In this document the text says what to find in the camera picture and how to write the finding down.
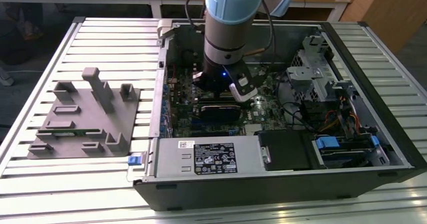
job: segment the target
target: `slotted aluminum surface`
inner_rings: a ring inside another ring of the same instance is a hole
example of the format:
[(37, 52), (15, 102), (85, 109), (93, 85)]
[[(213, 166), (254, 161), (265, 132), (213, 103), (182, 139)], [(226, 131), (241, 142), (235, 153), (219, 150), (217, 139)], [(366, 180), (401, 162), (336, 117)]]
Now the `slotted aluminum surface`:
[[(153, 72), (159, 53), (157, 26), (155, 19), (87, 18), (70, 29), (70, 37), (42, 77), (47, 77), (46, 84), (41, 83), (41, 93), (35, 90), (33, 94), (37, 97), (34, 106), (26, 105), (17, 120), (21, 122), (23, 118), (23, 122), (15, 123), (11, 130), (17, 129), (17, 135), (10, 134), (2, 145), (5, 149), (9, 139), (13, 140), (0, 164), (0, 171), (6, 167), (0, 178), (0, 223), (427, 222), (424, 209), (427, 174), (404, 183), (388, 184), (353, 199), (155, 212), (129, 182), (127, 157), (29, 160), (27, 142), (35, 139), (37, 129), (55, 100), (50, 92), (55, 82), (73, 80), (77, 87), (87, 87), (79, 74), (85, 67), (101, 68), (106, 73), (102, 79), (111, 80), (113, 88), (133, 83), (143, 89), (131, 151), (142, 152), (149, 148), (155, 94)], [(427, 155), (427, 99), (420, 85), (402, 65), (388, 56), (366, 29), (357, 24), (334, 24), (334, 27), (420, 151)], [(346, 77), (341, 63), (338, 67)]]

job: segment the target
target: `green circuit board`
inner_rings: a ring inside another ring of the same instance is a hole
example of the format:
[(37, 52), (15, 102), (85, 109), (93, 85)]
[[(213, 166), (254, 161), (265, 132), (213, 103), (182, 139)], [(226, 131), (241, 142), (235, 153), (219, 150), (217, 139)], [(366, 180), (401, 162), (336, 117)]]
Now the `green circuit board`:
[[(255, 74), (258, 67), (250, 67)], [(214, 93), (203, 91), (193, 84), (190, 69), (177, 72), (175, 78), (169, 79), (173, 137), (215, 137), (215, 136), (246, 136), (247, 125), (261, 127), (262, 130), (281, 130), (287, 127), (285, 113), (274, 95), (278, 81), (275, 73), (271, 73), (263, 85), (258, 88), (258, 95), (246, 103), (239, 103), (241, 116), (238, 121), (229, 123), (205, 122), (199, 117), (199, 110), (203, 105), (198, 104), (201, 98), (214, 98)], [(233, 97), (231, 93), (223, 93), (222, 97)]]

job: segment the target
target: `white table leg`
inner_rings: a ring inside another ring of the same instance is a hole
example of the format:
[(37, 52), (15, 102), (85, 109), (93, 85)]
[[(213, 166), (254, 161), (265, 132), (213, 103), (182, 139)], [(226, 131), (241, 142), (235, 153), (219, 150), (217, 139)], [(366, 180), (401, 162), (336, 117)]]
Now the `white table leg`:
[(162, 18), (162, 0), (150, 0), (153, 18)]
[(337, 3), (334, 10), (332, 11), (332, 14), (328, 17), (329, 22), (340, 22), (341, 21), (348, 4), (349, 4), (348, 2)]

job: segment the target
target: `white label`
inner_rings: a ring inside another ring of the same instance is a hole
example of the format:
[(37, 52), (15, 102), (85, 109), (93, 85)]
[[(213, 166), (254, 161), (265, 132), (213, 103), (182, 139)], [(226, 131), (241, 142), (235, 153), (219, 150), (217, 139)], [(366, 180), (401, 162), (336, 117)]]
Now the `white label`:
[(194, 148), (195, 141), (194, 140), (179, 140), (178, 148)]

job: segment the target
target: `blue latch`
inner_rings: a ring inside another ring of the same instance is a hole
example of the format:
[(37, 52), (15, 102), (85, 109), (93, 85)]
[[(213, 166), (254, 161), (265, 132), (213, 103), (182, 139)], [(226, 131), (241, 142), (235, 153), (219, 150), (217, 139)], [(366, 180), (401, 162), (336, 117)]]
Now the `blue latch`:
[(376, 147), (378, 147), (381, 145), (381, 140), (376, 135), (372, 135), (372, 141), (373, 141)]
[(142, 156), (130, 156), (127, 160), (127, 164), (130, 166), (141, 166), (143, 165), (143, 157)]
[(340, 148), (340, 140), (336, 136), (322, 136), (318, 140), (316, 140), (316, 144), (318, 145), (318, 148)]

